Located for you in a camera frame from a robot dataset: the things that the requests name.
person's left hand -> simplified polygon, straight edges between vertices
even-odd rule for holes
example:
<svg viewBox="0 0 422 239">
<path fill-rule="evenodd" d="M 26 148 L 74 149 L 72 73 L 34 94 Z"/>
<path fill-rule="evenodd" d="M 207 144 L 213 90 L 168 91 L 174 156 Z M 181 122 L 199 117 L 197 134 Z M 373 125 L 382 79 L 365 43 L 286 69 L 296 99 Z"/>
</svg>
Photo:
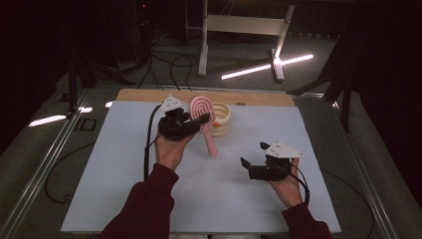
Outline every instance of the person's left hand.
<svg viewBox="0 0 422 239">
<path fill-rule="evenodd" d="M 158 134 L 158 139 L 154 143 L 156 162 L 174 171 L 183 158 L 183 151 L 187 143 L 195 134 L 193 133 L 178 141 Z"/>
<path fill-rule="evenodd" d="M 298 176 L 299 159 L 293 158 L 292 160 L 292 174 Z M 299 182 L 292 176 L 287 176 L 281 181 L 268 181 L 273 189 L 276 191 L 280 200 L 286 205 L 287 208 L 294 207 L 303 203 L 301 191 L 299 190 Z"/>
</svg>

black controller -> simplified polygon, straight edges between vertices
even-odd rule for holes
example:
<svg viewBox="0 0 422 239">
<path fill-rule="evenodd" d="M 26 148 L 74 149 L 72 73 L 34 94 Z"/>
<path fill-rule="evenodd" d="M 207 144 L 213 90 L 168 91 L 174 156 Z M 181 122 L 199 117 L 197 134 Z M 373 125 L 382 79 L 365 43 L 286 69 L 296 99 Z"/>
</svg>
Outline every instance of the black controller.
<svg viewBox="0 0 422 239">
<path fill-rule="evenodd" d="M 165 117 L 158 123 L 158 131 L 172 140 L 181 140 L 184 137 L 198 132 L 201 125 L 210 121 L 210 114 L 204 114 L 198 119 L 192 119 L 190 113 L 182 108 L 166 112 Z"/>
<path fill-rule="evenodd" d="M 270 147 L 269 144 L 261 142 L 261 149 Z M 291 160 L 289 158 L 276 158 L 266 155 L 266 165 L 251 165 L 245 158 L 241 157 L 243 167 L 248 169 L 249 178 L 266 181 L 280 181 L 290 175 L 292 171 Z"/>
</svg>

white board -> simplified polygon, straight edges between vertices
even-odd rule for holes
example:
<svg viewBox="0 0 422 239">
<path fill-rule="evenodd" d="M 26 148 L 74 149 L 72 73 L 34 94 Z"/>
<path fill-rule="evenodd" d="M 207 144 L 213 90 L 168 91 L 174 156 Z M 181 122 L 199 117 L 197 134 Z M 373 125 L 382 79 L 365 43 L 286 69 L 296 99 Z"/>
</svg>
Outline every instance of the white board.
<svg viewBox="0 0 422 239">
<path fill-rule="evenodd" d="M 97 233 L 120 212 L 131 187 L 143 179 L 143 153 L 152 110 L 159 103 L 112 104 L 93 153 L 62 226 L 64 232 Z M 172 233 L 265 234 L 286 232 L 286 209 L 271 186 L 249 179 L 240 157 L 264 164 L 260 141 L 276 140 L 305 157 L 299 167 L 311 191 L 310 211 L 316 220 L 339 232 L 313 147 L 298 108 L 230 106 L 230 132 L 214 138 L 219 154 L 210 157 L 203 135 L 186 147 L 176 169 L 180 179 L 172 196 Z M 152 137 L 162 115 L 156 115 Z M 155 152 L 150 151 L 150 168 Z"/>
</svg>

cylindrical container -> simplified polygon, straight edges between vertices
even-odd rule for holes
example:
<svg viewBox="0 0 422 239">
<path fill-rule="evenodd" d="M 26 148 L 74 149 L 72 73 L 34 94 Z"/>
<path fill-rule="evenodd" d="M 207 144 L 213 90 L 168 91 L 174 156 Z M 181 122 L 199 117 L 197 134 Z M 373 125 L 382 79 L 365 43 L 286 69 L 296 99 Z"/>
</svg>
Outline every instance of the cylindrical container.
<svg viewBox="0 0 422 239">
<path fill-rule="evenodd" d="M 211 136 L 220 137 L 229 132 L 232 120 L 232 111 L 223 103 L 214 103 L 215 120 L 212 127 L 209 129 Z"/>
</svg>

metal stand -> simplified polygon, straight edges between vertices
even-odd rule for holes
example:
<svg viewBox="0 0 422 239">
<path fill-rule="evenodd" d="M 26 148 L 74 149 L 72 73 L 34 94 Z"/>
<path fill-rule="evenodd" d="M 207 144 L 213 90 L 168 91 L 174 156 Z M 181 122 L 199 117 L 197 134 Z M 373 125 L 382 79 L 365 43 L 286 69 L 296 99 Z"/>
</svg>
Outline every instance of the metal stand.
<svg viewBox="0 0 422 239">
<path fill-rule="evenodd" d="M 273 67 L 277 80 L 283 81 L 284 74 L 280 60 L 280 52 L 288 33 L 289 24 L 292 19 L 294 5 L 290 5 L 285 19 L 253 18 L 239 16 L 208 15 L 208 0 L 204 0 L 204 13 L 202 20 L 202 49 L 199 59 L 198 75 L 204 77 L 207 69 L 208 31 L 215 32 L 236 32 L 249 34 L 262 34 L 279 36 L 276 49 L 272 50 Z"/>
</svg>

